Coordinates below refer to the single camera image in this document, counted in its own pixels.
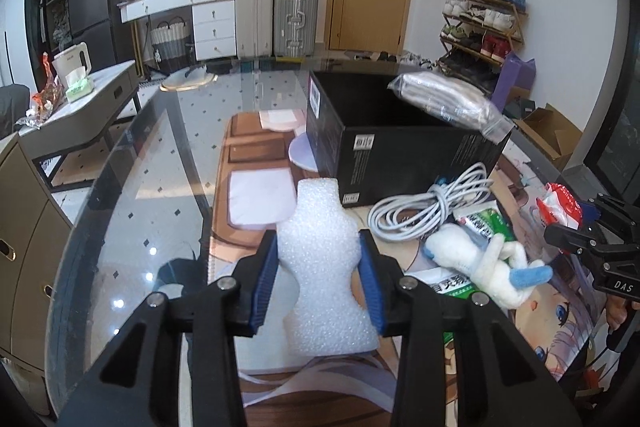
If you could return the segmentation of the red white snack bag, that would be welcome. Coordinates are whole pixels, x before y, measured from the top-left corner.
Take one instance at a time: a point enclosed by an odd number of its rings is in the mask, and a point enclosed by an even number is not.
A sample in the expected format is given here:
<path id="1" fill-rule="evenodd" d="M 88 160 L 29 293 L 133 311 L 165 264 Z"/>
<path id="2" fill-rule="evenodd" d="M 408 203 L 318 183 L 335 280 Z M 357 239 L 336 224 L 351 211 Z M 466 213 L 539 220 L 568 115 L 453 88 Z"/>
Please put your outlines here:
<path id="1" fill-rule="evenodd" d="M 582 207 L 563 184 L 547 183 L 544 196 L 536 198 L 536 206 L 544 225 L 563 225 L 571 230 L 582 225 Z"/>

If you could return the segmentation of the green medicine sachet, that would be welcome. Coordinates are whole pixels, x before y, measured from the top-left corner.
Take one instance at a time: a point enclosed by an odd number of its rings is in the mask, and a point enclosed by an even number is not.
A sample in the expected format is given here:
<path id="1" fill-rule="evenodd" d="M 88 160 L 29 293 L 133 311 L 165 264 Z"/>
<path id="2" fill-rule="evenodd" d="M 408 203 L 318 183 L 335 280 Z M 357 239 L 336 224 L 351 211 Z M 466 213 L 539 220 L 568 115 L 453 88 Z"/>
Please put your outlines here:
<path id="1" fill-rule="evenodd" d="M 426 284 L 438 295 L 468 299 L 477 291 L 476 286 L 464 275 L 444 268 L 431 268 L 404 274 L 401 280 L 417 280 Z"/>
<path id="2" fill-rule="evenodd" d="M 465 233 L 480 249 L 485 249 L 491 237 L 496 234 L 502 234 L 507 242 L 516 239 L 509 222 L 503 217 L 495 200 L 458 208 L 452 215 L 454 222 L 465 229 Z"/>

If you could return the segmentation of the white foam piece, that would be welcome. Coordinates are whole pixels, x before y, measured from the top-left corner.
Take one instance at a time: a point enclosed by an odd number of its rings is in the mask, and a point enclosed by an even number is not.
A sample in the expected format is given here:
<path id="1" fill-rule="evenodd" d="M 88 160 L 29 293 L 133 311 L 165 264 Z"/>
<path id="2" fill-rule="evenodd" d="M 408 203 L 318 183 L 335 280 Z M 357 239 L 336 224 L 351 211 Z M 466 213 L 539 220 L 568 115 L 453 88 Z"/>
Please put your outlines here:
<path id="1" fill-rule="evenodd" d="M 343 209 L 334 179 L 298 182 L 295 210 L 277 225 L 278 258 L 298 285 L 283 319 L 288 345 L 305 357 L 378 349 L 378 333 L 352 292 L 361 260 L 357 221 Z"/>

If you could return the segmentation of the white plush toy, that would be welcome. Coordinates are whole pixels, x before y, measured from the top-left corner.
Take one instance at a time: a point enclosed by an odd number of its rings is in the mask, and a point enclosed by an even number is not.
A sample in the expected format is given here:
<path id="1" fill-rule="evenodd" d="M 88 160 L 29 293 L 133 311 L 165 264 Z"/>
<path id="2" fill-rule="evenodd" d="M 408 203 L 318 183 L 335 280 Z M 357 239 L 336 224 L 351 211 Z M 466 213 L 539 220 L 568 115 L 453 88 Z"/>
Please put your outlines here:
<path id="1" fill-rule="evenodd" d="M 518 309 L 553 271 L 542 260 L 528 261 L 518 241 L 496 233 L 490 239 L 445 223 L 425 239 L 423 254 L 442 268 L 459 272 L 502 309 Z"/>

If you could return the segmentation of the open cardboard box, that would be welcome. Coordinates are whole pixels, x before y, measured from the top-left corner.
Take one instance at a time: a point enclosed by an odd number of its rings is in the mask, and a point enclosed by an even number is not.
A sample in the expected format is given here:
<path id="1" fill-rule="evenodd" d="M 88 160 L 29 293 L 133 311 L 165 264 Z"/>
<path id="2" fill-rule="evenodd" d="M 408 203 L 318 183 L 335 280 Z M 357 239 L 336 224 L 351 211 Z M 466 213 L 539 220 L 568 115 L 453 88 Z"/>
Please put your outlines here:
<path id="1" fill-rule="evenodd" d="M 537 107 L 515 124 L 559 171 L 566 167 L 582 139 L 582 132 L 551 104 Z"/>

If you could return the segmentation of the anime printed table mat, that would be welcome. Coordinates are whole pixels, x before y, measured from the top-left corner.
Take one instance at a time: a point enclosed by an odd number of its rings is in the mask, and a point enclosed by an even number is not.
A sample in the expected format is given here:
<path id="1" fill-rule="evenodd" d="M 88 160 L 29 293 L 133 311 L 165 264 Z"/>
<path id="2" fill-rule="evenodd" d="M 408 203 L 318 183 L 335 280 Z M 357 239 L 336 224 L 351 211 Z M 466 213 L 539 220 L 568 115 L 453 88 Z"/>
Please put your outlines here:
<path id="1" fill-rule="evenodd" d="M 310 177 L 291 143 L 304 132 L 300 109 L 233 115 L 224 129 L 214 202 L 208 271 L 212 279 L 256 251 L 271 228 L 271 212 L 259 210 L 247 225 L 232 220 L 230 200 L 255 202 L 259 179 L 276 180 L 268 202 L 291 204 L 298 181 Z M 604 389 L 616 358 L 604 347 L 604 297 L 589 274 L 542 241 L 536 199 L 544 195 L 554 168 L 517 139 L 506 143 L 492 170 L 492 193 L 530 257 L 552 265 L 553 279 L 539 286 L 510 319 L 544 358 L 550 373 L 567 381 L 580 363 L 591 387 Z M 235 345 L 246 417 L 252 426 L 384 426 L 398 374 L 401 342 L 384 339 L 369 358 L 309 358 L 288 347 L 284 319 L 297 285 L 291 274 L 276 277 L 265 324 Z"/>

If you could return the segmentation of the purple bag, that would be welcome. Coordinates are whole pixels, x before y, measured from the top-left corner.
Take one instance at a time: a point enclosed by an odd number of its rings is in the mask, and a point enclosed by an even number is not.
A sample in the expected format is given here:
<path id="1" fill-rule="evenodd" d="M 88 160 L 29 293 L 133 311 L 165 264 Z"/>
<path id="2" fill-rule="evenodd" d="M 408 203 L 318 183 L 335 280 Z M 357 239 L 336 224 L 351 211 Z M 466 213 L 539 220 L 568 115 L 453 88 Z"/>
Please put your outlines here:
<path id="1" fill-rule="evenodd" d="M 511 51 L 504 60 L 491 102 L 503 110 L 508 104 L 508 98 L 513 88 L 532 90 L 537 72 L 536 60 L 522 60 L 515 52 Z"/>

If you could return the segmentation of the beige cabinet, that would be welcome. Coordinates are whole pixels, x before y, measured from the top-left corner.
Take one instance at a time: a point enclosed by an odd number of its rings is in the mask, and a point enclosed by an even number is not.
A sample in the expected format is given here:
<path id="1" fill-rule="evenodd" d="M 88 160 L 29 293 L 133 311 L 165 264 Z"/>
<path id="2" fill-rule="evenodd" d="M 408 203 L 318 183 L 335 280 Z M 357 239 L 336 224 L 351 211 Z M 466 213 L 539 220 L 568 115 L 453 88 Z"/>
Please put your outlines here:
<path id="1" fill-rule="evenodd" d="M 44 373 L 53 286 L 72 224 L 16 134 L 1 140 L 1 354 Z"/>

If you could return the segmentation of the wooden shoe rack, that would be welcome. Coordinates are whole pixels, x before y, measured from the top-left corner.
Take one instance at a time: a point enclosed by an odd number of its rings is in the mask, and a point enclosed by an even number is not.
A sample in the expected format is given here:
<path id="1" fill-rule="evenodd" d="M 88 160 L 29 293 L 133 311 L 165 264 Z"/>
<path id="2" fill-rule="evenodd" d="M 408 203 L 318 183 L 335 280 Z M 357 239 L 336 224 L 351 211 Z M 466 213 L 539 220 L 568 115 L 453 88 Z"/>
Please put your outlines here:
<path id="1" fill-rule="evenodd" d="M 526 0 L 446 0 L 439 41 L 445 54 L 436 62 L 447 76 L 490 93 L 506 57 L 525 44 Z"/>

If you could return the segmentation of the grey side table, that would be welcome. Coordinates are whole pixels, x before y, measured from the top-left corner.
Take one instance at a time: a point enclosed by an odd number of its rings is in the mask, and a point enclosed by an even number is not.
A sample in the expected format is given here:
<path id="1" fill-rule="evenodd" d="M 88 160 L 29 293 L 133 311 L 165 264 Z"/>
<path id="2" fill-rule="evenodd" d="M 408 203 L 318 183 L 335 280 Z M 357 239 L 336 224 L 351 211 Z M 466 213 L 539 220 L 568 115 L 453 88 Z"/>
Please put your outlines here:
<path id="1" fill-rule="evenodd" d="M 27 158 L 52 193 L 87 187 L 91 181 L 54 185 L 53 178 L 58 166 L 47 174 L 42 168 L 43 161 L 51 158 L 63 161 L 69 153 L 83 150 L 101 140 L 107 150 L 111 150 L 114 143 L 108 129 L 116 121 L 131 120 L 120 117 L 129 102 L 134 102 L 137 113 L 141 110 L 138 95 L 140 76 L 135 61 L 100 69 L 92 72 L 89 78 L 94 82 L 94 90 L 90 94 L 73 103 L 66 102 L 39 128 L 23 127 L 18 132 Z"/>

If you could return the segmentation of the green tissue pack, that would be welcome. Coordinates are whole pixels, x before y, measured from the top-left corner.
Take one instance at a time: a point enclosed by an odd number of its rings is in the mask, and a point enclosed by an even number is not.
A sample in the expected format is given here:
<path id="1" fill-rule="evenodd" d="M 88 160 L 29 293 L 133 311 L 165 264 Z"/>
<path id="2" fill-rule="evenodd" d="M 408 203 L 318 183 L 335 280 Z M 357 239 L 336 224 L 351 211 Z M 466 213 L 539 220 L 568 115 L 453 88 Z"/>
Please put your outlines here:
<path id="1" fill-rule="evenodd" d="M 94 89 L 93 80 L 90 78 L 85 66 L 72 70 L 66 77 L 66 100 L 73 103 L 90 94 Z"/>

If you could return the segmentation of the white electric kettle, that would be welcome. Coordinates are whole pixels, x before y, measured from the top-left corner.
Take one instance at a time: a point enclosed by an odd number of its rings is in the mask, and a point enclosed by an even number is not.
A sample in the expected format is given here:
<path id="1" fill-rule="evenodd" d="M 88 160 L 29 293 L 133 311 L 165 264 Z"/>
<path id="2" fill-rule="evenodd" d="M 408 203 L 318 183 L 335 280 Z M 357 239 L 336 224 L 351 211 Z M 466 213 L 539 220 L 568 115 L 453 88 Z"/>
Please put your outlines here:
<path id="1" fill-rule="evenodd" d="M 58 75 L 58 80 L 67 89 L 70 84 L 85 78 L 91 72 L 92 64 L 88 46 L 84 42 L 74 44 L 56 54 L 52 65 Z"/>

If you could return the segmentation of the striped laundry basket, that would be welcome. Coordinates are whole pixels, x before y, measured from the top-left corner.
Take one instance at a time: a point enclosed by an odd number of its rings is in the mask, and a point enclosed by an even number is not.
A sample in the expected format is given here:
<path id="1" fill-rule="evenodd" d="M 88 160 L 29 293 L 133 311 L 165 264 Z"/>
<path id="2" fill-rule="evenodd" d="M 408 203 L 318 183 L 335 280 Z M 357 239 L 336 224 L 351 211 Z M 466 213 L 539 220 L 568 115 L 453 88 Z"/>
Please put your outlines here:
<path id="1" fill-rule="evenodd" d="M 175 72 L 190 64 L 192 27 L 181 16 L 158 23 L 151 39 L 154 60 L 162 72 Z"/>

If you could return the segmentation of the white vanity desk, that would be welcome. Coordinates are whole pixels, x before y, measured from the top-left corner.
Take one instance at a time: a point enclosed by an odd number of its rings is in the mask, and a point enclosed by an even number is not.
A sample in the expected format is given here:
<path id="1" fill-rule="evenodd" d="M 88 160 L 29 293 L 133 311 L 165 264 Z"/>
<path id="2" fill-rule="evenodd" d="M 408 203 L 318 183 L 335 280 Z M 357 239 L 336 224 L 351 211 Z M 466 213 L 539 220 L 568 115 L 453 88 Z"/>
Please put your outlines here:
<path id="1" fill-rule="evenodd" d="M 181 16 L 192 27 L 190 64 L 231 58 L 236 55 L 234 0 L 129 0 L 119 3 L 122 21 L 133 31 L 134 48 L 144 64 L 162 72 L 155 60 L 151 31 L 162 20 Z"/>

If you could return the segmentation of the white suitcase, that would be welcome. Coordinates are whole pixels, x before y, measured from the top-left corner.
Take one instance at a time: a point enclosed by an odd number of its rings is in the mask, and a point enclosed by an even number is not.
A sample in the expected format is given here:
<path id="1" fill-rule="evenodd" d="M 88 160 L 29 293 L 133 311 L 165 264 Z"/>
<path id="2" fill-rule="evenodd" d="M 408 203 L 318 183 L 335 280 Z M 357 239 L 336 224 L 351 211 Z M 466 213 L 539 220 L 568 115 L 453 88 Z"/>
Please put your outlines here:
<path id="1" fill-rule="evenodd" d="M 239 58 L 272 54 L 273 0 L 234 0 L 235 40 Z"/>

